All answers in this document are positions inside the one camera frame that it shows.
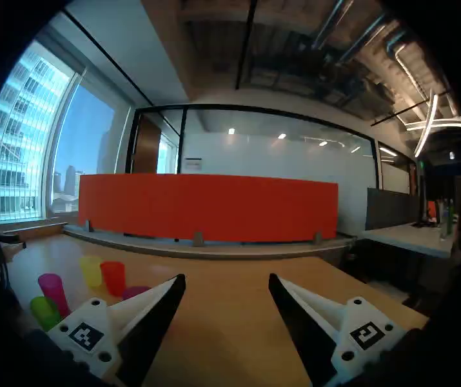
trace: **purple plastic cup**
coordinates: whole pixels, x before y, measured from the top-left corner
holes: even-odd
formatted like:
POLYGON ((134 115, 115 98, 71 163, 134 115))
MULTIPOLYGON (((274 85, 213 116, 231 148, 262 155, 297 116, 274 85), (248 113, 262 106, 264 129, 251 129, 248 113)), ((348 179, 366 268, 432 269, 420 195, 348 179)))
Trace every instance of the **purple plastic cup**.
POLYGON ((135 297, 138 294, 144 293, 146 290, 150 290, 149 286, 131 286, 123 292, 123 300, 135 297))
POLYGON ((65 298, 62 279, 59 275, 52 273, 42 274, 39 277, 39 286, 47 298, 51 298, 51 300, 55 301, 60 316, 66 317, 71 313, 65 298))

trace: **plastic cup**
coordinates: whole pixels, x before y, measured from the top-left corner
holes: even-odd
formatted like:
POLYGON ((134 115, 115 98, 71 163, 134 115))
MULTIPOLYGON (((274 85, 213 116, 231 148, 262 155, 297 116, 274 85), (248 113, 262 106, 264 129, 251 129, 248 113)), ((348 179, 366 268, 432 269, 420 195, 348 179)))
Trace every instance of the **plastic cup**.
POLYGON ((53 300, 43 295, 35 297, 30 302, 32 315, 37 319, 44 332, 47 332, 61 320, 60 312, 53 300))
POLYGON ((100 258, 94 255, 84 255, 80 258, 80 268, 83 273, 83 278, 87 286, 96 288, 101 285, 103 278, 101 277, 100 258))
POLYGON ((121 297, 126 289, 124 276, 124 263, 106 261, 99 265, 108 292, 116 297, 121 297))
POLYGON ((144 293, 146 290, 150 290, 149 286, 131 286, 123 292, 123 300, 135 297, 141 293, 144 293))
POLYGON ((71 313, 65 298, 62 279, 59 275, 52 273, 42 274, 39 277, 39 285, 44 295, 55 302, 60 316, 66 317, 71 313))

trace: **orange plastic cup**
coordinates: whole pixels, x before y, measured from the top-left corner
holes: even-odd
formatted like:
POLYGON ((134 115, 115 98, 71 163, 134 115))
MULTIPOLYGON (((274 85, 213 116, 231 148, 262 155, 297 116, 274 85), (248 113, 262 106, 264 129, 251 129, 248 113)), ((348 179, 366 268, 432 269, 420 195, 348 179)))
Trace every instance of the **orange plastic cup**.
POLYGON ((124 263, 106 261, 99 265, 108 292, 116 297, 122 297, 126 289, 124 263))

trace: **white desk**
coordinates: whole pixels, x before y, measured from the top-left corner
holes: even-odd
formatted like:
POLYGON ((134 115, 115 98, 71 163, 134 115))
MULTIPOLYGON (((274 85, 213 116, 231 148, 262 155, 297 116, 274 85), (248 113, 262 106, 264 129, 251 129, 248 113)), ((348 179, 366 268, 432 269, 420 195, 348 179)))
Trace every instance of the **white desk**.
POLYGON ((449 235, 444 241, 440 240, 439 227, 417 228, 412 227, 411 224, 363 231, 360 239, 390 244, 412 252, 443 259, 449 258, 453 244, 452 235, 449 235))

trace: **bottle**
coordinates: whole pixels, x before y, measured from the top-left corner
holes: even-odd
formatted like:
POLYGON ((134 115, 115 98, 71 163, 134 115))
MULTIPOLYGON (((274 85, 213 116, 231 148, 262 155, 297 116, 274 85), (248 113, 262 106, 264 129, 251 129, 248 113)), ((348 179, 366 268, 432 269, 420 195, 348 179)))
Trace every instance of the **bottle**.
POLYGON ((454 219, 454 202, 451 199, 450 204, 449 204, 449 217, 447 218, 447 235, 452 234, 452 225, 453 225, 452 220, 453 219, 454 219))
POLYGON ((446 203, 443 203, 443 210, 440 214, 440 238, 445 239, 447 237, 447 224, 449 219, 449 208, 446 203))

